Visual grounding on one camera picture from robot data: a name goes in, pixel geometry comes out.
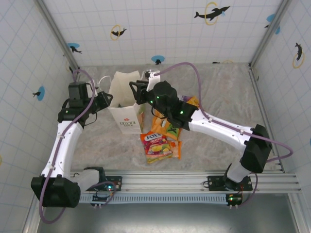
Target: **snack bag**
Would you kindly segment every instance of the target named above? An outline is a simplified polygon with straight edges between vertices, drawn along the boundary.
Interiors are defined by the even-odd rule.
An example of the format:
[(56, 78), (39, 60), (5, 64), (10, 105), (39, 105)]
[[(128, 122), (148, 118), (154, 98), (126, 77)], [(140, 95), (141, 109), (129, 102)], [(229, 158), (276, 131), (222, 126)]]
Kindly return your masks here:
[(171, 151), (173, 152), (172, 158), (181, 159), (181, 141), (169, 141)]
[(141, 134), (140, 139), (145, 149), (147, 163), (150, 164), (159, 160), (172, 158), (173, 152), (166, 136), (150, 131), (146, 134)]
[[(182, 101), (199, 107), (199, 100), (196, 96), (182, 96), (180, 99)], [(154, 115), (155, 117), (152, 119), (151, 131), (155, 133), (160, 133), (174, 139), (175, 141), (178, 141), (181, 129), (175, 128), (171, 123), (167, 121), (167, 119), (160, 119), (164, 116), (157, 110), (154, 110)]]

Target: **gray floor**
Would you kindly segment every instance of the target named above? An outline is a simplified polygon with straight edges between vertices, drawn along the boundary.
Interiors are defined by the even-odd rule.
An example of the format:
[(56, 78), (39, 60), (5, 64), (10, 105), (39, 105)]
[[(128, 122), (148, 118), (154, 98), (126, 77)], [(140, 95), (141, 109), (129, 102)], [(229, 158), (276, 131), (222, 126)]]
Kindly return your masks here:
[[(47, 219), (58, 208), (47, 208)], [(39, 233), (294, 233), (286, 195), (256, 195), (235, 210), (215, 204), (114, 204), (94, 210), (89, 204), (66, 209)]]
[[(202, 77), (203, 106), (208, 113), (245, 126), (263, 124), (259, 106), (246, 64), (198, 64)], [(163, 70), (169, 66), (110, 66), (89, 71), (95, 77), (113, 77), (116, 71), (140, 74), (148, 68)], [(198, 82), (189, 66), (178, 67), (161, 76), (179, 95), (197, 96)], [(150, 107), (145, 112), (144, 132), (151, 128)], [(105, 169), (130, 170), (224, 170), (240, 159), (241, 154), (232, 146), (208, 135), (183, 130), (182, 159), (169, 159), (148, 165), (139, 134), (122, 134), (105, 109), (99, 112), (97, 121), (86, 126), (75, 150), (72, 169), (102, 166)], [(266, 170), (276, 169), (267, 164)]]

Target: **white tiled wall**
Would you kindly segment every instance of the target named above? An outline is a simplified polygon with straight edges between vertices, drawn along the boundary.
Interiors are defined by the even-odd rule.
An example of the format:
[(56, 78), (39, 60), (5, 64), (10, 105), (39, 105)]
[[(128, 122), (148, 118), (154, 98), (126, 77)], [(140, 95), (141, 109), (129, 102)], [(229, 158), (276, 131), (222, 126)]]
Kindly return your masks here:
[[(0, 61), (0, 232), (21, 232), (71, 81), (33, 0), (0, 1)], [(32, 95), (40, 86), (42, 101)]]
[(311, 211), (311, 1), (294, 0), (280, 26), (258, 63), (258, 84), (274, 136), (294, 149), (284, 167), (297, 173)]
[[(214, 25), (207, 14), (230, 6)], [(164, 63), (250, 62), (281, 0), (45, 0), (67, 42), (78, 43), (73, 55), (81, 66)], [(111, 30), (126, 31), (118, 39)]]

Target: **marble surface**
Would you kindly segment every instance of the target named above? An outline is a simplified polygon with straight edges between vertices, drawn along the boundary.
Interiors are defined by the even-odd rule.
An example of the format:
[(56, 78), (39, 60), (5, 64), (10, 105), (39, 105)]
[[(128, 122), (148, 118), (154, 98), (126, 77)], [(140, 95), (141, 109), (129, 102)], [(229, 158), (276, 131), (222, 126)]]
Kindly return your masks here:
[[(97, 79), (114, 76), (116, 71), (129, 73), (150, 68), (164, 70), (166, 65), (107, 66), (98, 67), (94, 74)], [(197, 64), (202, 78), (202, 99), (206, 112), (240, 125), (255, 127), (263, 124), (259, 106), (248, 75), (246, 64)], [(177, 67), (161, 75), (179, 95), (197, 96), (198, 81), (189, 66)], [(88, 122), (95, 119), (91, 116)], [(151, 128), (151, 108), (145, 112), (144, 133)], [(139, 134), (122, 134), (108, 109), (98, 113), (94, 124), (86, 126), (81, 134), (72, 161), (72, 169), (87, 166), (102, 166), (104, 169), (131, 170), (224, 170), (241, 154), (229, 144), (211, 136), (182, 130), (181, 160), (167, 159), (147, 164)], [(276, 169), (275, 164), (267, 164), (265, 170)]]

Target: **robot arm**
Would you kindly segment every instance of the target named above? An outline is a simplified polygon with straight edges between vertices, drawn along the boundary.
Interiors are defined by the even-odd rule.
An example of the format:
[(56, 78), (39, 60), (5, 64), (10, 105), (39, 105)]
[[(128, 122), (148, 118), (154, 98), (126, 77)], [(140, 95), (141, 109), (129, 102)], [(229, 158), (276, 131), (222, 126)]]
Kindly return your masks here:
[[(271, 143), (243, 134), (243, 132), (248, 132), (268, 137), (263, 126), (257, 125), (252, 129), (227, 122), (207, 113), (208, 118), (206, 118), (196, 106), (179, 100), (176, 90), (167, 81), (160, 81), (159, 75), (156, 75), (158, 72), (146, 72), (145, 77), (149, 81), (130, 82), (137, 104), (147, 102), (151, 105), (152, 111), (153, 109), (158, 110), (174, 127), (213, 136), (234, 146), (243, 155), (238, 163), (229, 165), (222, 180), (219, 181), (219, 186), (236, 190), (248, 174), (263, 172), (272, 149)], [(238, 128), (240, 132), (225, 125)]]
[[(45, 207), (75, 207), (79, 203), (80, 194), (88, 190), (92, 185), (106, 181), (102, 167), (87, 167), (76, 178), (70, 177), (70, 166), (73, 153), (77, 145), (80, 134), (89, 114), (97, 114), (98, 111), (108, 107), (112, 100), (112, 95), (104, 91), (95, 91), (94, 101), (87, 112), (62, 136), (65, 128), (82, 113), (90, 102), (89, 83), (75, 82), (69, 85), (69, 99), (63, 104), (62, 110), (58, 113), (57, 137), (50, 155), (50, 158), (39, 177), (34, 177), (31, 187), (40, 199), (44, 181), (53, 168), (46, 191), (44, 193), (43, 206)], [(56, 147), (62, 137), (62, 142), (58, 150), (58, 155), (54, 167), (52, 161), (55, 156)]]

